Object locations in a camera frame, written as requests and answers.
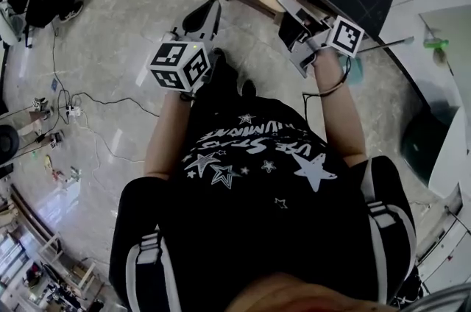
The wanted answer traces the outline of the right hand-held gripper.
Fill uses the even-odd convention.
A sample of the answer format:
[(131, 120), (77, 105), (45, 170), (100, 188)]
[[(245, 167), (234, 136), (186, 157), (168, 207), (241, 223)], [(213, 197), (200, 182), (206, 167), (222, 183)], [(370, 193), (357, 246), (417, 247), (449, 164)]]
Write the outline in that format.
[(297, 0), (277, 0), (286, 11), (278, 36), (295, 68), (307, 76), (307, 69), (322, 49), (332, 48), (340, 54), (354, 57), (364, 36), (364, 30), (346, 18), (319, 18)]

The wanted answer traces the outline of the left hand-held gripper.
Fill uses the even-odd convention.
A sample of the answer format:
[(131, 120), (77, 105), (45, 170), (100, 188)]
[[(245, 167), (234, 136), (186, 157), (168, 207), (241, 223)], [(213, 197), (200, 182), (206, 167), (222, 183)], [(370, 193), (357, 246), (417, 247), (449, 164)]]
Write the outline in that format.
[(213, 39), (221, 13), (219, 0), (207, 0), (183, 19), (185, 35), (164, 34), (147, 65), (160, 87), (192, 93), (211, 81), (219, 58)]

